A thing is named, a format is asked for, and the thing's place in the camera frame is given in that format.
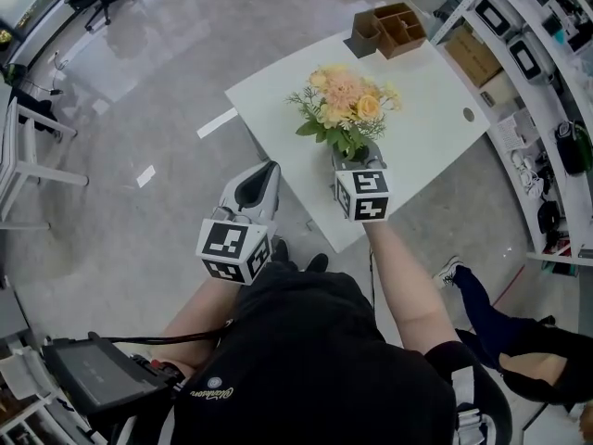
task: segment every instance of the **black cable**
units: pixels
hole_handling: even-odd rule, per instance
[[[369,247],[369,272],[371,273],[371,306],[372,311],[374,312],[374,269],[372,267],[372,256],[374,252],[372,252],[372,248]]]
[[[191,341],[201,341],[207,339],[220,339],[227,328],[233,323],[230,320],[222,328],[205,331],[202,333],[193,333],[192,335],[183,335],[181,337],[106,337],[111,343],[134,343],[140,345],[175,345],[179,343],[188,343]]]
[[[56,59],[57,59],[57,54],[54,56],[54,68],[56,68],[56,72],[54,72],[54,78],[52,79],[52,90],[53,91],[60,91],[61,94],[64,94],[64,91],[62,91],[61,89],[56,89],[56,76],[59,72],[62,72],[64,68],[66,68],[66,66],[69,63],[69,60],[66,59],[66,61],[62,61],[61,63],[58,64],[56,63]]]
[[[30,79],[23,79],[23,81],[25,83],[29,83],[30,85],[36,87],[37,89],[41,89],[42,91],[46,91],[47,93],[51,93],[53,91],[53,89],[45,89],[44,87],[37,85],[36,83],[34,83],[33,81],[31,81]]]

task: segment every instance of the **person's arm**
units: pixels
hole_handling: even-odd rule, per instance
[[[579,430],[585,442],[593,442],[593,401],[585,406],[585,410],[581,414]]]
[[[177,313],[162,336],[179,337],[223,327],[230,318],[238,291],[239,285],[210,277]],[[152,356],[174,364],[185,377],[190,377],[208,359],[214,347],[214,341],[157,346],[152,349]]]
[[[433,279],[387,222],[364,224],[385,292],[406,350],[422,354],[459,341]]]

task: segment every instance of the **yellow rose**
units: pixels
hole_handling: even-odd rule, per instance
[[[364,95],[357,104],[358,115],[364,121],[376,119],[380,111],[381,105],[372,95]]]
[[[321,89],[327,83],[327,78],[320,70],[316,70],[309,76],[309,82],[313,87]]]

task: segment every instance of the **logo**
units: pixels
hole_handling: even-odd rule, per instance
[[[219,377],[211,377],[208,380],[209,388],[215,389],[215,388],[219,388],[220,386],[222,386],[222,379],[220,379]]]
[[[233,395],[234,389],[228,388],[223,390],[192,390],[190,396],[205,398],[207,401],[214,399],[229,399]]]

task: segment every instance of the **sneaker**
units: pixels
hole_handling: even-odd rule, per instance
[[[47,113],[47,112],[51,112],[52,111],[52,101],[51,100],[40,100],[39,101],[39,108]]]
[[[459,265],[463,265],[463,263],[460,261],[460,258],[458,256],[451,257],[449,261],[445,264],[445,266],[441,269],[441,272],[437,273],[433,277],[433,280],[436,282],[436,285],[439,288],[452,285],[453,277],[455,276],[455,272],[457,271],[457,267]]]
[[[316,273],[324,273],[327,270],[327,266],[330,264],[329,258],[325,254],[317,254],[309,265],[305,272],[316,272]]]
[[[274,252],[271,254],[272,262],[289,262],[290,251],[288,250],[288,243],[280,238],[274,246]]]
[[[554,317],[554,315],[542,318],[541,320],[539,320],[539,322],[544,326],[556,326],[556,318]]]

